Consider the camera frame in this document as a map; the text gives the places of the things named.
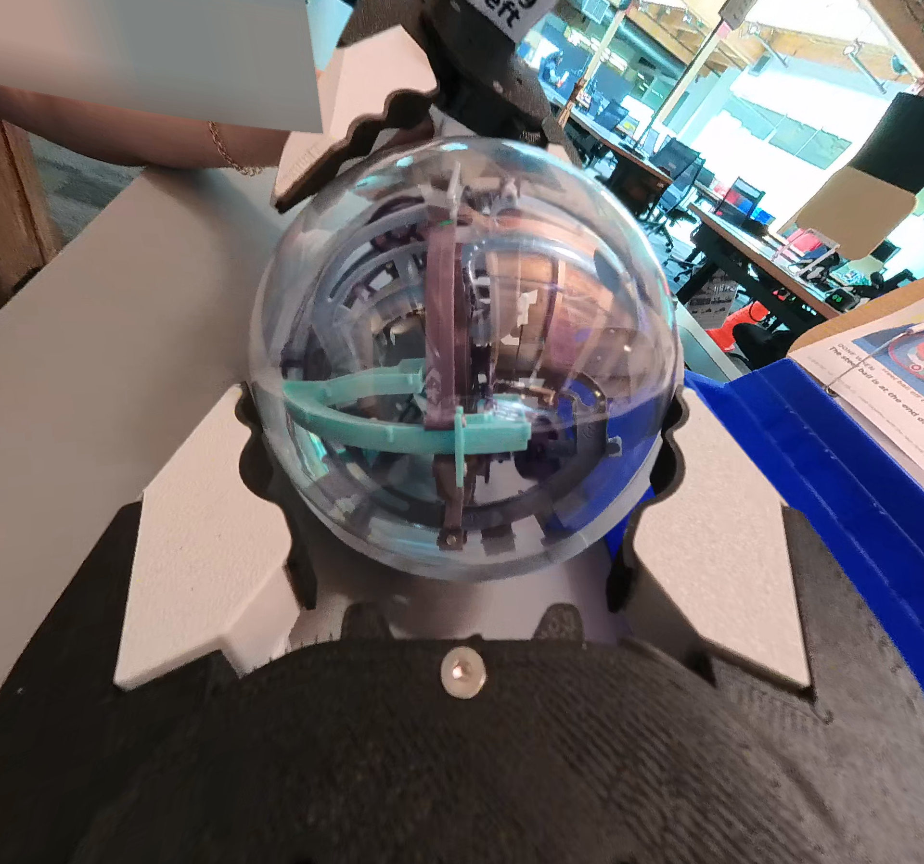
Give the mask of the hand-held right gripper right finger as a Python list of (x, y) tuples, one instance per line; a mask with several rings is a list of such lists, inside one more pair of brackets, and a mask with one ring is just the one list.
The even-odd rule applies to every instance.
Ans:
[(786, 502), (693, 388), (678, 390), (625, 492), (605, 598), (627, 631), (682, 662), (718, 658), (810, 689)]

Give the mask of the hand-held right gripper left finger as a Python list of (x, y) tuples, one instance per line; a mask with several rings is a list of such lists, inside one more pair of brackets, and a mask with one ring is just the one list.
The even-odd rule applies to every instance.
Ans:
[(232, 385), (144, 490), (114, 684), (218, 652), (238, 675), (294, 650), (314, 577), (305, 509)]

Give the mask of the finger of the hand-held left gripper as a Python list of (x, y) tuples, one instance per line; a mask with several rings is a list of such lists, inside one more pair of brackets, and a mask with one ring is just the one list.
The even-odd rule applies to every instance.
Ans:
[(292, 131), (285, 142), (275, 210), (317, 194), (343, 165), (368, 157), (383, 132), (416, 128), (437, 94), (425, 50), (402, 25), (336, 48), (318, 81), (320, 130)]

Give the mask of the clear plastic maze ball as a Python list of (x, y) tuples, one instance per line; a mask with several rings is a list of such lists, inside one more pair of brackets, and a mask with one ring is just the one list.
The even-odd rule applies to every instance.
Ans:
[(264, 436), (340, 541), (419, 577), (562, 563), (641, 501), (683, 381), (644, 234), (569, 161), (469, 136), (307, 201), (250, 328)]

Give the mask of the person's left forearm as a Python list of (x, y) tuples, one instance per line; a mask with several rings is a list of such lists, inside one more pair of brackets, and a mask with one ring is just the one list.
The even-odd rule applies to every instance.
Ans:
[(289, 131), (114, 108), (1, 87), (1, 117), (74, 153), (113, 165), (230, 167), (245, 175), (279, 164)]

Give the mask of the blue plastic bin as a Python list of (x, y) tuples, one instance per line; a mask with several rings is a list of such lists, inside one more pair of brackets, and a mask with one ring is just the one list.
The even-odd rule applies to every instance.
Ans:
[[(786, 502), (792, 568), (820, 544), (922, 684), (922, 487), (793, 362), (691, 387)], [(805, 642), (812, 615), (796, 593)]]

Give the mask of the black mesh office chair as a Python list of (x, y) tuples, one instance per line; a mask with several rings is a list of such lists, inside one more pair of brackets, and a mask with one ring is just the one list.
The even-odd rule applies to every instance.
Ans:
[(764, 190), (750, 184), (742, 177), (737, 177), (712, 212), (725, 223), (744, 229), (759, 209), (764, 195)]
[(668, 216), (676, 211), (694, 186), (704, 159), (679, 138), (669, 138), (651, 156), (652, 164), (670, 179), (660, 199), (654, 204), (643, 223), (647, 233), (664, 230)]

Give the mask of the printed instruction sheet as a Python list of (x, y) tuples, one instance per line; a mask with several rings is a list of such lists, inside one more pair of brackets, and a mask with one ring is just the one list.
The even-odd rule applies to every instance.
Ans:
[(922, 471), (922, 314), (886, 316), (788, 356)]

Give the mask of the orange chair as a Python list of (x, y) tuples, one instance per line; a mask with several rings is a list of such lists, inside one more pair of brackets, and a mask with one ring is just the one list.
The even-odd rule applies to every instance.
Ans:
[(733, 328), (738, 325), (752, 323), (751, 316), (753, 304), (746, 304), (728, 315), (719, 327), (705, 329), (706, 334), (724, 353), (729, 353), (734, 347)]

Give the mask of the instruction sheet on board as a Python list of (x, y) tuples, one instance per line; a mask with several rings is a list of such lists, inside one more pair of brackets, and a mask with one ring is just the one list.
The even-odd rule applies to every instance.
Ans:
[(803, 346), (794, 346), (788, 358), (807, 371), (840, 372), (888, 340), (901, 337), (910, 328), (918, 331), (911, 336), (920, 339), (923, 321), (923, 301), (906, 304), (891, 311), (857, 321), (851, 327), (822, 337), (809, 338)]

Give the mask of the long wooden desk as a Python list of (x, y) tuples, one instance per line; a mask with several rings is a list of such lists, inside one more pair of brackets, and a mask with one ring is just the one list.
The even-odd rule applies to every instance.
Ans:
[(714, 213), (694, 207), (692, 214), (699, 220), (694, 247), (705, 259), (676, 293), (678, 303), (689, 304), (711, 277), (722, 271), (797, 336), (841, 314), (826, 303), (822, 293), (773, 261), (762, 242)]

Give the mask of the wooden cabinet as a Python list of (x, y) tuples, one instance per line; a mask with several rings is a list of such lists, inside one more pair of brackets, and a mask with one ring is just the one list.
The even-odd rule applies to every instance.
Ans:
[(6, 304), (61, 248), (26, 131), (1, 123), (1, 304)]

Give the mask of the beige hanging panel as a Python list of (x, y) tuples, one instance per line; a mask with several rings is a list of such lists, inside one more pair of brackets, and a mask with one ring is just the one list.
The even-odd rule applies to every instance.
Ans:
[(846, 165), (780, 230), (814, 230), (842, 258), (855, 261), (870, 255), (912, 214), (917, 194)]

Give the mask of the black hanging panel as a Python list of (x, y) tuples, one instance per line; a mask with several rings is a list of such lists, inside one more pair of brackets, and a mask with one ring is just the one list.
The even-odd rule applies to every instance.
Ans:
[(871, 136), (847, 165), (904, 191), (920, 193), (923, 189), (923, 96), (897, 94)]

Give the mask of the red acrylic frame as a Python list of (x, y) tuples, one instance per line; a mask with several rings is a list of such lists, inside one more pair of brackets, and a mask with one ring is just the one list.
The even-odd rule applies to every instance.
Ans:
[(789, 264), (796, 277), (820, 283), (846, 262), (839, 248), (837, 242), (814, 229), (798, 229), (776, 249), (773, 259)]

